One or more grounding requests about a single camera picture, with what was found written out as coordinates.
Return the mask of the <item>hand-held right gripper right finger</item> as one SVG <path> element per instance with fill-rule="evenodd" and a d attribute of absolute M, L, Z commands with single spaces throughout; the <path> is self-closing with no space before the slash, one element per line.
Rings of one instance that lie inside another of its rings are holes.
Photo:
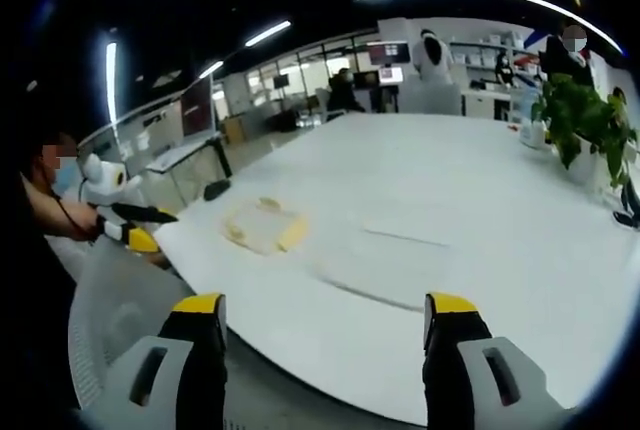
<path fill-rule="evenodd" d="M 425 296 L 423 348 L 429 429 L 560 429 L 570 419 L 541 367 L 462 297 Z"/>

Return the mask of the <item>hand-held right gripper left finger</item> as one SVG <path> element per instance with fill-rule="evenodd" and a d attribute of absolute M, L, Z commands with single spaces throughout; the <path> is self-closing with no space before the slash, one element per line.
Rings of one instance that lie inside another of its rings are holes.
<path fill-rule="evenodd" d="M 140 339 L 107 370 L 82 411 L 91 429 L 223 429 L 227 368 L 226 298 L 177 303 L 156 336 Z"/>

